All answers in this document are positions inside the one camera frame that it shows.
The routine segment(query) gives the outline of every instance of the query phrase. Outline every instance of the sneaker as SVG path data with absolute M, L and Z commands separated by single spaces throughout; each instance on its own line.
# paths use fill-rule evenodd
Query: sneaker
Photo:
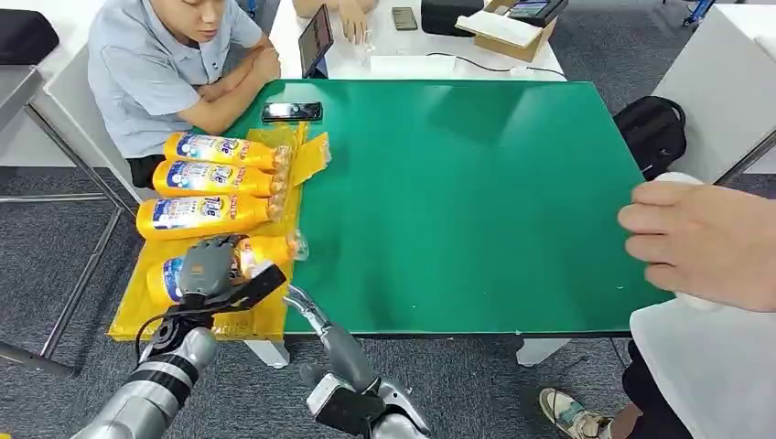
M 542 389 L 539 406 L 547 419 L 573 439 L 597 438 L 611 422 L 610 418 L 585 410 L 574 398 L 555 389 Z

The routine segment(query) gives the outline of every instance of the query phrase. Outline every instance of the human hand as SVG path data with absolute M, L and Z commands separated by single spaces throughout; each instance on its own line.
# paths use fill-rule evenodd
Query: human hand
M 726 305 L 776 312 L 776 203 L 717 186 L 649 182 L 633 190 L 620 225 L 626 251 L 655 286 Z
M 364 42 L 367 29 L 366 15 L 357 0 L 339 0 L 339 18 L 342 20 L 342 32 L 353 44 Z
M 263 82 L 269 82 L 280 78 L 280 59 L 277 50 L 265 48 L 253 59 L 251 74 Z
M 197 94 L 207 102 L 213 102 L 226 94 L 228 90 L 224 87 L 222 80 L 217 80 L 212 84 L 200 85 Z

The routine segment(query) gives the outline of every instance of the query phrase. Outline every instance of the light blue shirt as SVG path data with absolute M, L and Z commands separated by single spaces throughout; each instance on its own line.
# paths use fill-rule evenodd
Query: light blue shirt
M 170 133 L 191 129 L 176 115 L 199 101 L 194 86 L 221 77 L 230 42 L 255 46 L 262 30 L 225 0 L 213 40 L 191 48 L 162 25 L 149 0 L 107 0 L 89 33 L 89 85 L 105 128 L 126 158 L 162 154 Z

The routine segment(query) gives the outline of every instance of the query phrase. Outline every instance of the black bag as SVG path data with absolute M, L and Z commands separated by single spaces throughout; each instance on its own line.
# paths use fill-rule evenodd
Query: black bag
M 618 112 L 614 123 L 647 180 L 665 172 L 687 149 L 684 110 L 669 99 L 645 96 Z
M 38 64 L 58 44 L 57 33 L 39 12 L 0 9 L 0 65 Z
M 482 0 L 421 0 L 420 27 L 427 34 L 474 37 L 456 27 L 459 16 L 471 16 L 482 9 Z

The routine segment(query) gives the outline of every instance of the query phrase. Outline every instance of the silver robotic arm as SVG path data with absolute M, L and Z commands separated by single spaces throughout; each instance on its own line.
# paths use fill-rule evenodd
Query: silver robotic arm
M 353 335 L 332 323 L 307 293 L 293 285 L 284 301 L 307 319 L 329 357 L 329 372 L 309 366 L 301 370 L 302 379 L 315 386 L 307 407 L 316 422 L 365 439 L 429 437 L 426 420 L 407 391 L 374 372 Z
M 73 439 L 162 437 L 215 357 L 213 317 L 250 309 L 286 281 L 276 265 L 265 262 L 248 284 L 232 287 L 229 270 L 241 238 L 217 236 L 187 252 L 178 280 L 180 304 L 141 327 L 136 344 L 149 323 L 162 319 L 127 381 Z M 312 298 L 293 285 L 284 300 L 307 319 L 329 356 L 331 371 L 302 369 L 303 379 L 315 386 L 307 406 L 317 422 L 364 439 L 430 437 L 408 393 L 372 370 L 355 337 L 330 322 Z

